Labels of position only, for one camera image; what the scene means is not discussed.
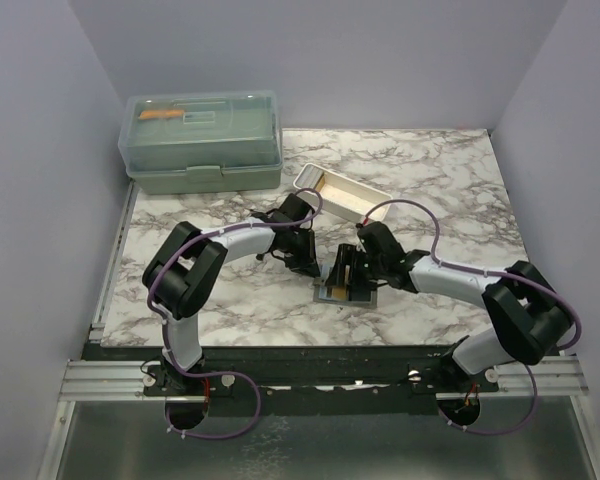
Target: translucent lid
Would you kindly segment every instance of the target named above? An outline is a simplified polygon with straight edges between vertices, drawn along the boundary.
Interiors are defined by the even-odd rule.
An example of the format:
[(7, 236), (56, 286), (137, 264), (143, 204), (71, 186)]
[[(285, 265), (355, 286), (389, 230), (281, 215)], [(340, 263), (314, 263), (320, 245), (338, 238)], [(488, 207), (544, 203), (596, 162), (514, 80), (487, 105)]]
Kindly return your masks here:
[(120, 152), (129, 171), (270, 164), (279, 153), (273, 92), (132, 97)]

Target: white marble surface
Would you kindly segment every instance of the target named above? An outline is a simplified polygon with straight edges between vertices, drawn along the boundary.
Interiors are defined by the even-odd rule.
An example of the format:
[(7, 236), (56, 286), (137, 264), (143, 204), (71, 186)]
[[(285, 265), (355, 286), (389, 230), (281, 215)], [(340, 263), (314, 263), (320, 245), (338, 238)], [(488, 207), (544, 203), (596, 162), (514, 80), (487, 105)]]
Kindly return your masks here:
[[(306, 162), (336, 170), (424, 203), (440, 218), (439, 254), (476, 265), (509, 265), (526, 258), (487, 133), (468, 131), (285, 130), (285, 165), (277, 190), (147, 196), (135, 204), (103, 346), (161, 345), (158, 318), (146, 305), (141, 276), (176, 223), (221, 226), (280, 204)], [(405, 250), (429, 249), (433, 226), (425, 214), (392, 206), (385, 223)], [(314, 226), (320, 261), (355, 242), (353, 224), (330, 214)], [(447, 298), (379, 290), (378, 308), (312, 302), (311, 279), (282, 262), (245, 258), (223, 267), (201, 311), (203, 345), (309, 346), (452, 343), (488, 324), (479, 309)]]

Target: white tray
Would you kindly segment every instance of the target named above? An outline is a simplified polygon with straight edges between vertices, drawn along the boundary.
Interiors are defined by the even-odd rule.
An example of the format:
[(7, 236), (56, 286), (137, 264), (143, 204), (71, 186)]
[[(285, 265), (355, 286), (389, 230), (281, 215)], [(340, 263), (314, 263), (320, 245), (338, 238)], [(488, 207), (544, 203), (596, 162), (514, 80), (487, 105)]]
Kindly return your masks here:
[[(322, 195), (325, 212), (358, 223), (362, 217), (374, 206), (385, 200), (393, 198), (388, 193), (368, 187), (360, 182), (351, 180), (326, 168), (313, 163), (307, 163), (293, 181), (296, 189), (313, 188)], [(315, 195), (301, 192), (298, 195), (312, 206), (318, 205)], [(389, 211), (391, 205), (379, 208), (371, 215), (371, 219), (381, 221)]]

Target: small box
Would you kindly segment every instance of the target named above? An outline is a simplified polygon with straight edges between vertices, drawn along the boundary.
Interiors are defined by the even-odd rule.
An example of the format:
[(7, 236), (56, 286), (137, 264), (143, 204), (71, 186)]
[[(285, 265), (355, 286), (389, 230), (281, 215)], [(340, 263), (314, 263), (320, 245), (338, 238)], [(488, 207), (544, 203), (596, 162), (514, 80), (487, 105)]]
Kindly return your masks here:
[(273, 92), (132, 97), (118, 148), (150, 194), (280, 185), (282, 132)]
[[(358, 223), (377, 204), (393, 197), (388, 193), (350, 180), (339, 173), (307, 163), (293, 181), (296, 189), (313, 188), (322, 195), (323, 210), (340, 218)], [(318, 205), (315, 195), (301, 192), (299, 195), (312, 206)], [(381, 221), (391, 205), (385, 205), (371, 214), (371, 220)]]

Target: wall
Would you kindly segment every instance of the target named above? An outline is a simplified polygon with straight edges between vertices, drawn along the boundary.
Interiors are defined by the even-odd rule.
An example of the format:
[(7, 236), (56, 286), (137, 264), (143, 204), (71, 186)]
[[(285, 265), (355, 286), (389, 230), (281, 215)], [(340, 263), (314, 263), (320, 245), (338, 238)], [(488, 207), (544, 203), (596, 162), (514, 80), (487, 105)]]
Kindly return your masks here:
[(492, 128), (564, 0), (70, 0), (123, 100), (271, 88), (293, 127)]
[(493, 143), (531, 258), (583, 317), (600, 425), (600, 0), (569, 0)]
[(0, 479), (35, 478), (127, 180), (121, 104), (64, 0), (0, 0)]

